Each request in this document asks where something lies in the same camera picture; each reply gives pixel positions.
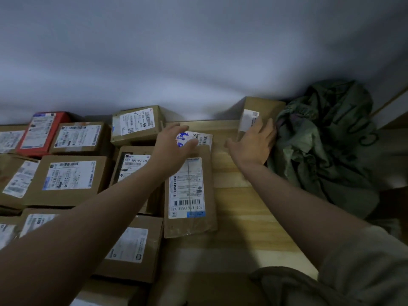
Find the person's right hand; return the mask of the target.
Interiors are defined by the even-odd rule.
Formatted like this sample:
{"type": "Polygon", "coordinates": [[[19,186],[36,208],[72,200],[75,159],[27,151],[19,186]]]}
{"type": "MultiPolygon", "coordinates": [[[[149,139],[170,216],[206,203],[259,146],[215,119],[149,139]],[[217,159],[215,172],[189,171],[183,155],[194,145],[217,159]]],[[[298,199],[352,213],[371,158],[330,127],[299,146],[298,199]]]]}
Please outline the person's right hand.
{"type": "Polygon", "coordinates": [[[263,165],[266,163],[277,137],[277,129],[272,118],[263,125],[262,119],[246,131],[242,139],[245,151],[228,151],[232,161],[239,170],[246,166],[263,165]]]}

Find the person's left hand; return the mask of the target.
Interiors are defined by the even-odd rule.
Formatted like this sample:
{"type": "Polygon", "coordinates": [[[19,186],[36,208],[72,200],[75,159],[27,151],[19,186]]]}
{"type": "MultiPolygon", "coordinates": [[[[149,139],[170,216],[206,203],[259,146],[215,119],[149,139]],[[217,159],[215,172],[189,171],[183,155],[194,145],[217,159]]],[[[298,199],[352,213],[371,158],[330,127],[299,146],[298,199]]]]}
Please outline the person's left hand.
{"type": "Polygon", "coordinates": [[[165,127],[157,136],[148,165],[163,178],[169,178],[181,169],[186,159],[195,151],[198,140],[191,139],[181,147],[177,137],[189,130],[188,125],[176,123],[165,127]]]}

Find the small brown cardboard parcel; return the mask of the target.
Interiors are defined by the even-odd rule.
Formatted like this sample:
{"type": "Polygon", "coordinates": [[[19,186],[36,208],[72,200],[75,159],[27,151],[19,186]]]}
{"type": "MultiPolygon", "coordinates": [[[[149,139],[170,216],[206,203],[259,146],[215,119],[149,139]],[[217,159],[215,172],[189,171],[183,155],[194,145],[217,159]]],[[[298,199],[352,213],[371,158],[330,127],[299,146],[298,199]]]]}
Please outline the small brown cardboard parcel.
{"type": "Polygon", "coordinates": [[[239,141],[242,139],[246,131],[257,119],[262,119],[263,125],[266,125],[270,118],[276,119],[285,106],[286,103],[283,101],[259,97],[245,97],[236,140],[239,141]]]}

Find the person's left forearm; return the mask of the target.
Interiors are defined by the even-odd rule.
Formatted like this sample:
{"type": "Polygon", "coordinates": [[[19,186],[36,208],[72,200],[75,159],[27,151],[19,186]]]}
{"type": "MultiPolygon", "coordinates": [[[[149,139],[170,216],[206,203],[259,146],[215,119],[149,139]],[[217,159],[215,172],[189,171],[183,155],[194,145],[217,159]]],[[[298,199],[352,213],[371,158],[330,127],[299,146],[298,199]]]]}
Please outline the person's left forearm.
{"type": "Polygon", "coordinates": [[[177,171],[152,159],[0,251],[0,306],[69,306],[149,194],[177,171]]]}

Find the person's right forearm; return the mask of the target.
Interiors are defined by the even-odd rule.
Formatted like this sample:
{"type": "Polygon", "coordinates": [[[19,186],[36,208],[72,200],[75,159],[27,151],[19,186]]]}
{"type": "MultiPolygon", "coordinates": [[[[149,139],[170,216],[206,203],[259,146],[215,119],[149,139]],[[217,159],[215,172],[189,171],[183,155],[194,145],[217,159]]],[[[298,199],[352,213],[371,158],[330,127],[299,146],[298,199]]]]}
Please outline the person's right forearm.
{"type": "Polygon", "coordinates": [[[324,260],[334,250],[371,226],[341,208],[291,185],[262,164],[238,161],[236,165],[317,270],[321,269],[324,260]]]}

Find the parcel with blue-marked label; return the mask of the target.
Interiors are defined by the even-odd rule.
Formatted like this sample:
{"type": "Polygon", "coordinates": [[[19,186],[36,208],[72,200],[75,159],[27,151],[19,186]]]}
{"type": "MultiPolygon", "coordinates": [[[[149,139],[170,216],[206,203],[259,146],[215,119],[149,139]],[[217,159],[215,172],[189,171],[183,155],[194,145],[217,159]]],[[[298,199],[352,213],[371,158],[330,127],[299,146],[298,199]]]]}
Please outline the parcel with blue-marked label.
{"type": "Polygon", "coordinates": [[[207,134],[207,133],[198,133],[198,132],[192,132],[192,131],[181,132],[176,138],[177,145],[179,147],[182,147],[188,141],[191,141],[192,139],[198,140],[198,146],[206,145],[206,146],[209,146],[211,150],[213,135],[207,134]]]}

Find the flat brown envelope parcel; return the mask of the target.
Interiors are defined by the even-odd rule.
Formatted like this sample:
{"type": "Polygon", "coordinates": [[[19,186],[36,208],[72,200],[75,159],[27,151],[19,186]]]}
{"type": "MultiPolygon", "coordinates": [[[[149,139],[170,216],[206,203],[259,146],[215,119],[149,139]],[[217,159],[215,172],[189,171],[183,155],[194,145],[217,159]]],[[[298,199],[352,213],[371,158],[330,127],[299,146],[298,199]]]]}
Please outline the flat brown envelope parcel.
{"type": "Polygon", "coordinates": [[[165,182],[164,238],[218,230],[210,147],[197,146],[165,182]]]}

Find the dark green fabric sack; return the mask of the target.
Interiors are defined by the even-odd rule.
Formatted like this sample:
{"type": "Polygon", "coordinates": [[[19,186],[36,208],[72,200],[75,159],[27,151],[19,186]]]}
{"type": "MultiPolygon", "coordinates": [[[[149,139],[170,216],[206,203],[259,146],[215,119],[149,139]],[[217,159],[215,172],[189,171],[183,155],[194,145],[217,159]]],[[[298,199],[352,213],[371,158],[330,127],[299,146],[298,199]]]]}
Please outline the dark green fabric sack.
{"type": "Polygon", "coordinates": [[[267,167],[292,185],[367,218],[380,201],[373,177],[380,137],[370,118],[372,106],[370,93],[355,80],[310,85],[278,114],[267,167]]]}

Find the red parcel box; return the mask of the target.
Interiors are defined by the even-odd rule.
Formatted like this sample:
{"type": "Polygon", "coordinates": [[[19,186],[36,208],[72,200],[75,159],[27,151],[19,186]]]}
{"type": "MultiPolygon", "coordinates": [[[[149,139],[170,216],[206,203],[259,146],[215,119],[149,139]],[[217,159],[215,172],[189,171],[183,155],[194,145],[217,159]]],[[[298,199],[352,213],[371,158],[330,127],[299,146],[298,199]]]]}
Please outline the red parcel box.
{"type": "Polygon", "coordinates": [[[40,159],[49,155],[61,123],[70,123],[67,112],[35,113],[16,148],[16,154],[40,159]]]}

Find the person's grey-green garment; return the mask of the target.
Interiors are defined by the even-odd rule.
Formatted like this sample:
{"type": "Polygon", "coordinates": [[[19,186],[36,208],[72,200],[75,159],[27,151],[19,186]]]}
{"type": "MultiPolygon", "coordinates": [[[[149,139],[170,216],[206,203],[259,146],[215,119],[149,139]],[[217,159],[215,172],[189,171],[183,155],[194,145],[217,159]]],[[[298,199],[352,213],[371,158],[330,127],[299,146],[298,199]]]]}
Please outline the person's grey-green garment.
{"type": "Polygon", "coordinates": [[[370,226],[326,257],[317,280],[283,266],[249,277],[271,306],[408,306],[408,246],[370,226]]]}

